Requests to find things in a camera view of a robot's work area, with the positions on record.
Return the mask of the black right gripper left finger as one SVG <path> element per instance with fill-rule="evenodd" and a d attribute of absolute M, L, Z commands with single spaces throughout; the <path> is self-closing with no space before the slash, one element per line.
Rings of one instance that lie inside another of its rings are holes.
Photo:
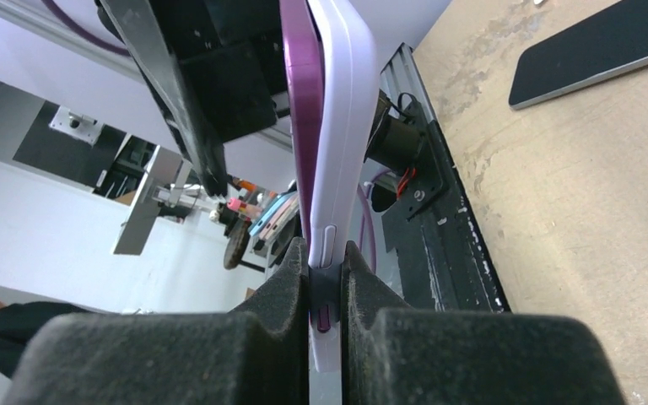
<path fill-rule="evenodd" d="M 306 243 L 226 313 L 72 314 L 28 345 L 7 404 L 306 404 Z"/>

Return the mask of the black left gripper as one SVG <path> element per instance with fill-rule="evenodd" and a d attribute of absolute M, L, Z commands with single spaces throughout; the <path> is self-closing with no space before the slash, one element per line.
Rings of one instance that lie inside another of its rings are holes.
<path fill-rule="evenodd" d="M 273 126 L 278 119 L 273 98 L 287 89 L 279 3 L 102 4 L 172 115 L 206 193 L 225 197 L 223 142 Z"/>

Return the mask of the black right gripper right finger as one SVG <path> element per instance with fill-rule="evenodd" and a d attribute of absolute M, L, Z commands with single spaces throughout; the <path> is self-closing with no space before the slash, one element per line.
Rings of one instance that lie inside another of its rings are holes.
<path fill-rule="evenodd" d="M 582 322 L 510 312 L 420 310 L 349 242 L 342 270 L 346 404 L 622 404 Z"/>

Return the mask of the purple phone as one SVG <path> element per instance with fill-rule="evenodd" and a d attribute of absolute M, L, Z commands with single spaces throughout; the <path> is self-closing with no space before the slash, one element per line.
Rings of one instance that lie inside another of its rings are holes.
<path fill-rule="evenodd" d="M 321 42 L 307 1 L 283 0 L 279 12 L 300 221 L 305 240 L 311 242 L 312 196 L 324 97 Z"/>

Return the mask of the lavender phone case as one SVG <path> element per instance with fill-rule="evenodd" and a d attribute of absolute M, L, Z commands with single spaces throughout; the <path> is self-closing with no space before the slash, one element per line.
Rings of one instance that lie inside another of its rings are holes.
<path fill-rule="evenodd" d="M 322 122 L 310 209 L 310 345 L 319 372 L 341 366 L 341 283 L 348 230 L 374 121 L 375 38 L 349 1 L 311 1 L 324 60 Z"/>

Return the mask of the silver phone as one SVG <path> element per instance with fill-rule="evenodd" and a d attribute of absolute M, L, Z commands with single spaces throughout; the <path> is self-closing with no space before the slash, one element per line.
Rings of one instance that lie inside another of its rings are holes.
<path fill-rule="evenodd" d="M 648 1 L 619 1 L 527 48 L 508 98 L 520 110 L 648 66 Z"/>

